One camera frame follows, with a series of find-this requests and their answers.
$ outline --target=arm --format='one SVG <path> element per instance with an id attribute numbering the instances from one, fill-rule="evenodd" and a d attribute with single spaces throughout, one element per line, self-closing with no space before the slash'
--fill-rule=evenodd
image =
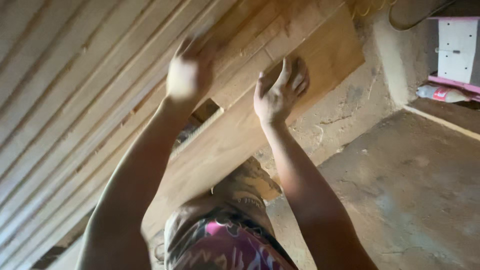
<path id="1" fill-rule="evenodd" d="M 211 84 L 213 50 L 186 39 L 170 63 L 167 94 L 112 174 L 90 218 L 78 269 L 150 269 L 142 219 L 175 138 Z"/>
<path id="2" fill-rule="evenodd" d="M 291 73 L 291 64 L 285 59 L 271 88 L 261 75 L 254 106 L 303 238 L 319 268 L 377 269 L 360 244 L 342 203 L 287 129 L 285 120 L 310 82 L 301 60 L 297 74 Z"/>

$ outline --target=left hand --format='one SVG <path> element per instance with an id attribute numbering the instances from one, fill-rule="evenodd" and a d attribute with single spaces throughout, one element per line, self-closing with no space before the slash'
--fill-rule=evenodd
<path id="1" fill-rule="evenodd" d="M 215 47 L 209 43 L 203 48 L 201 45 L 197 38 L 186 38 L 170 62 L 167 97 L 174 102 L 195 106 L 210 89 Z"/>

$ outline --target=wrist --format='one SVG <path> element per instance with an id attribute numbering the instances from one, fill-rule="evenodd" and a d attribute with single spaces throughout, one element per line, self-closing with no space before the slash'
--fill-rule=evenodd
<path id="1" fill-rule="evenodd" d="M 162 110 L 169 114 L 172 118 L 178 120 L 188 119 L 195 109 L 196 102 L 190 100 L 178 100 L 170 96 L 165 96 L 160 104 L 157 113 Z"/>
<path id="2" fill-rule="evenodd" d="M 264 131 L 267 131 L 267 130 L 276 130 L 276 131 L 288 130 L 287 123 L 285 123 L 285 121 L 268 121 L 268 122 L 260 121 L 260 125 L 262 126 L 262 129 Z"/>

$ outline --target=right hand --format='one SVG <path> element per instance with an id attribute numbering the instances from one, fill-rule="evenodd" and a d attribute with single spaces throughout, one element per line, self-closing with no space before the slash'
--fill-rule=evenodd
<path id="1" fill-rule="evenodd" d="M 283 69 L 273 86 L 260 73 L 253 106 L 262 125 L 285 123 L 293 106 L 303 97 L 310 86 L 307 65 L 298 58 L 298 72 L 292 76 L 292 64 L 288 58 L 283 59 Z"/>
<path id="2" fill-rule="evenodd" d="M 202 48 L 199 38 L 186 38 L 168 68 L 167 97 L 196 105 L 212 84 L 215 50 L 211 42 Z"/>

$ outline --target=forearm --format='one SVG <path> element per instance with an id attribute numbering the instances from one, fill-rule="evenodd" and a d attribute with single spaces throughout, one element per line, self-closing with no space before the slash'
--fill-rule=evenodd
<path id="1" fill-rule="evenodd" d="M 278 175 L 298 222 L 349 221 L 345 208 L 307 154 L 283 124 L 263 125 Z"/>
<path id="2" fill-rule="evenodd" d="M 124 155 L 100 199 L 93 219 L 139 228 L 162 180 L 171 148 L 194 104 L 165 98 L 141 135 Z"/>
<path id="3" fill-rule="evenodd" d="M 347 211 L 287 126 L 263 125 L 263 128 L 285 196 L 317 266 L 375 269 Z"/>

